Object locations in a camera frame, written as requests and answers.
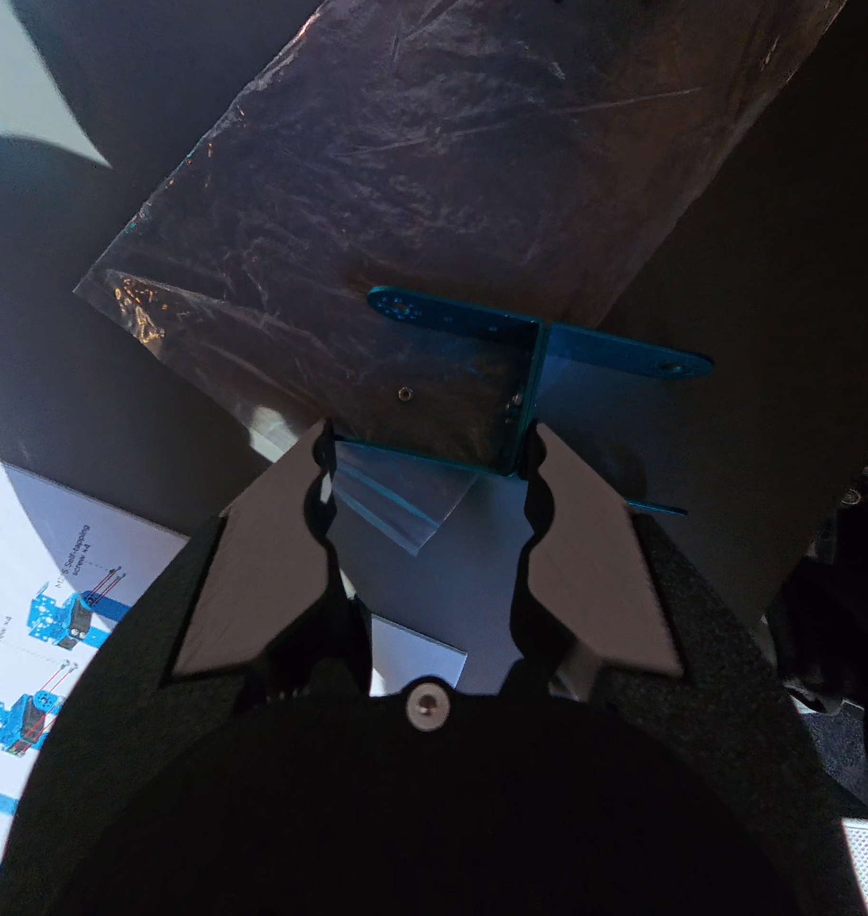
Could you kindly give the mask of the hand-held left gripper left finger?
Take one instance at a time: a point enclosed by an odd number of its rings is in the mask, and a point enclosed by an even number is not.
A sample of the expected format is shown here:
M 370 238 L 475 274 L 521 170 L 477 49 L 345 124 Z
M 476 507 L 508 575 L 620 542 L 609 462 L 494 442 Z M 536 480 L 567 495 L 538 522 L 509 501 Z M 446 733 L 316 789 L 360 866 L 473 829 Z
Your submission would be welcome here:
M 321 420 L 222 512 L 223 527 L 171 671 L 177 679 L 241 670 L 314 615 L 341 612 L 341 577 L 321 499 L 335 471 Z

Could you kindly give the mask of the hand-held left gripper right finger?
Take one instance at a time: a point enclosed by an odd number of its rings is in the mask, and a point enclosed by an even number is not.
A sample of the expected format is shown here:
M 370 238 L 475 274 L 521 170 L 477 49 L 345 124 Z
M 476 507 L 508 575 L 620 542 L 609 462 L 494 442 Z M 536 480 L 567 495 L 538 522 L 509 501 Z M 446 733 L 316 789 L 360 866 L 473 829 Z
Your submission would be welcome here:
M 680 681 L 685 664 L 625 500 L 541 422 L 527 430 L 520 474 L 532 534 L 510 631 L 523 659 L 551 693 L 581 703 L 608 670 Z

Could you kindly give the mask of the blue metal bracket assembly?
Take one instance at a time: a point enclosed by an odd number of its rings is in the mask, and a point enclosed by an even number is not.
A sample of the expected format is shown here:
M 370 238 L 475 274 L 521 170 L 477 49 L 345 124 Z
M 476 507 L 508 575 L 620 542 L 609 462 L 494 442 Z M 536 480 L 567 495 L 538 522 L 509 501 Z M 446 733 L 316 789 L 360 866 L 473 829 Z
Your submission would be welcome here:
M 533 316 L 394 286 L 371 288 L 367 293 L 367 303 L 376 313 L 406 328 L 448 333 L 520 351 L 523 358 L 522 380 L 514 386 L 499 414 L 502 439 L 496 457 L 489 462 L 475 463 L 442 456 L 430 446 L 413 449 L 380 439 L 335 433 L 336 441 L 443 464 L 457 470 L 501 477 L 517 474 L 524 463 L 525 441 L 534 419 L 538 389 L 549 357 L 667 382 L 702 378 L 713 372 L 715 366 L 714 360 L 705 354 L 571 324 L 547 322 Z

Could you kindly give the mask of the tiny clear zip bag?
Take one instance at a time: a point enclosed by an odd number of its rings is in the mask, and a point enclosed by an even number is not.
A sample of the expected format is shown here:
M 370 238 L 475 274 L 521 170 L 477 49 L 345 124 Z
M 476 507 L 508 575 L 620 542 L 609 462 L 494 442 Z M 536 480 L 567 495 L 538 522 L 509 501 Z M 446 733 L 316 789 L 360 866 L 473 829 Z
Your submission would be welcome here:
M 336 441 L 338 503 L 412 556 L 440 530 L 479 474 L 427 459 Z

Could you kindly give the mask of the small white paper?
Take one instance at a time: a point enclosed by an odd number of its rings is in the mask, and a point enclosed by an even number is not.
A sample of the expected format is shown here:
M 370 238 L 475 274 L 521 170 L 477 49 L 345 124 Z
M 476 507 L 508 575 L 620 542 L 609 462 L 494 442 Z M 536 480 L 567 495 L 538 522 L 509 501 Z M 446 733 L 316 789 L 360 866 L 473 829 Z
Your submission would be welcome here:
M 468 653 L 437 639 L 371 615 L 371 697 L 400 693 L 419 678 L 436 677 L 456 687 Z

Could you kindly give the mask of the white instruction sheet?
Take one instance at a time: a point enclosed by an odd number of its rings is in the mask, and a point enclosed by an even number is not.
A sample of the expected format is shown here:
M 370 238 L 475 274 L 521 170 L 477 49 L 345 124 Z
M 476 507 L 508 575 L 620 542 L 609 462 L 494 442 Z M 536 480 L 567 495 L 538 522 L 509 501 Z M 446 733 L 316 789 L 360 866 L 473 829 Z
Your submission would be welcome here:
M 0 863 L 63 704 L 186 542 L 0 461 Z

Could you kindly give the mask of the large clear plastic bag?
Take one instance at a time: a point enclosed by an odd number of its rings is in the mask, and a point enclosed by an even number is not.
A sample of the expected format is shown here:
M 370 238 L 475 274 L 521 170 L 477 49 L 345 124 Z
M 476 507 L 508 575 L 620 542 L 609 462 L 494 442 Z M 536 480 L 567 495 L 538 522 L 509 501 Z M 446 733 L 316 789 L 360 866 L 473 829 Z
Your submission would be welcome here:
M 76 293 L 280 449 L 496 457 L 519 350 L 378 285 L 599 323 L 843 2 L 323 2 Z

